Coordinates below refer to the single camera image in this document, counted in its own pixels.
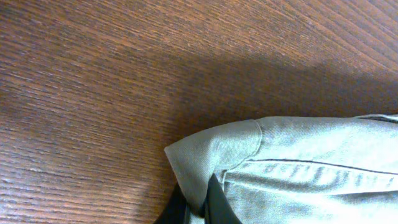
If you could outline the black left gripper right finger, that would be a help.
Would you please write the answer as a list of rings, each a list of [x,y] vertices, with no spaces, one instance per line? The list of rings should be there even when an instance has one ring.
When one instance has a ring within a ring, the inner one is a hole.
[[[214,174],[208,182],[204,206],[205,224],[242,224],[233,212]]]

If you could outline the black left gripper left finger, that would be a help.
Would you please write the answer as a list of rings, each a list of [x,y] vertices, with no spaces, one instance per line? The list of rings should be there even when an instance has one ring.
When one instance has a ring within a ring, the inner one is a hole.
[[[154,224],[189,224],[190,207],[177,184],[170,199]]]

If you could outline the khaki shorts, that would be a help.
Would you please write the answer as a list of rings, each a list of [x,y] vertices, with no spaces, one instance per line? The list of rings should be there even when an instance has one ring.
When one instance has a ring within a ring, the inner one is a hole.
[[[266,117],[165,148],[195,212],[215,175],[243,223],[396,223],[397,116]]]

